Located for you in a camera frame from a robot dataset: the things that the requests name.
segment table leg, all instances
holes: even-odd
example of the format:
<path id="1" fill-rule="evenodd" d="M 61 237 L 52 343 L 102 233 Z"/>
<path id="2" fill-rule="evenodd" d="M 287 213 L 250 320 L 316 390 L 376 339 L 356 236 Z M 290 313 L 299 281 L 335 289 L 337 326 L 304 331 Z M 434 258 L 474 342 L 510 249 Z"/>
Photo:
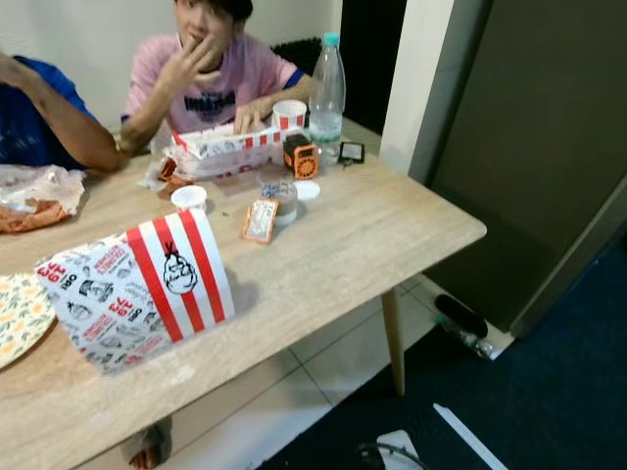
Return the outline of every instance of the table leg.
<path id="1" fill-rule="evenodd" d="M 383 303 L 383 319 L 385 321 L 385 335 L 388 338 L 388 349 L 394 374 L 394 386 L 397 393 L 405 396 L 405 348 L 401 336 L 401 316 L 399 314 L 399 300 L 396 290 L 392 289 L 381 296 Z"/>

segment blue shirt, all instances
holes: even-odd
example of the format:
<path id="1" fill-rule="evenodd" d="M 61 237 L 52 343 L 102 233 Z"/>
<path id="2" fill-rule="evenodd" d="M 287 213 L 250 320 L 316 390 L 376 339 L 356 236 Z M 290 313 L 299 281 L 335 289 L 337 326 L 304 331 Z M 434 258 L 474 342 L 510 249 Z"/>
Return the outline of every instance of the blue shirt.
<path id="1" fill-rule="evenodd" d="M 39 61 L 15 57 L 33 69 L 71 105 L 94 119 L 60 70 Z M 28 97 L 19 89 L 0 84 L 0 165 L 46 166 L 84 169 L 74 160 Z"/>

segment foot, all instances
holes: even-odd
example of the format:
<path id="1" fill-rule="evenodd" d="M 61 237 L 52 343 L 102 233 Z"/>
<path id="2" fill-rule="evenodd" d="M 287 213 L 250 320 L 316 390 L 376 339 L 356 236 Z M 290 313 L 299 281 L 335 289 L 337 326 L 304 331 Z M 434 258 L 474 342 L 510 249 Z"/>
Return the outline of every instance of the foot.
<path id="1" fill-rule="evenodd" d="M 157 447 L 151 447 L 139 452 L 130 460 L 130 465 L 137 470 L 152 470 L 157 466 L 158 452 L 159 449 Z"/>

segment white tile floor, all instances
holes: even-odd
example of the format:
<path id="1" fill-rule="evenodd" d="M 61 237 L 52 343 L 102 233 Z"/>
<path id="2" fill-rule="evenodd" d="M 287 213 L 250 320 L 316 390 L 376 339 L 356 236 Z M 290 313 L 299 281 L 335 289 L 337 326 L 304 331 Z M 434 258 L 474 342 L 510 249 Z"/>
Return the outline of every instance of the white tile floor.
<path id="1" fill-rule="evenodd" d="M 406 349 L 435 325 L 441 292 L 422 275 L 399 287 Z M 510 343 L 505 335 L 491 339 Z M 160 468 L 257 468 L 389 361 L 376 299 L 175 413 L 172 457 Z M 114 448 L 80 468 L 128 467 Z"/>

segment pink t-shirt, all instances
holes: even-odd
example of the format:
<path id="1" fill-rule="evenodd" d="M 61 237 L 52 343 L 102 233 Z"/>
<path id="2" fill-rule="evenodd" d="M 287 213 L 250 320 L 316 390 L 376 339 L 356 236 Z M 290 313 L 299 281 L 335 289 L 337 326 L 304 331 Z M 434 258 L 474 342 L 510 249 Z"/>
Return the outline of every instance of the pink t-shirt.
<path id="1" fill-rule="evenodd" d="M 168 59 L 182 50 L 178 34 L 153 36 L 135 54 L 124 118 L 152 93 Z M 169 108 L 168 125 L 178 133 L 204 130 L 235 118 L 237 107 L 277 93 L 297 81 L 296 66 L 248 34 L 236 34 L 224 53 L 220 78 L 208 86 L 192 84 Z"/>

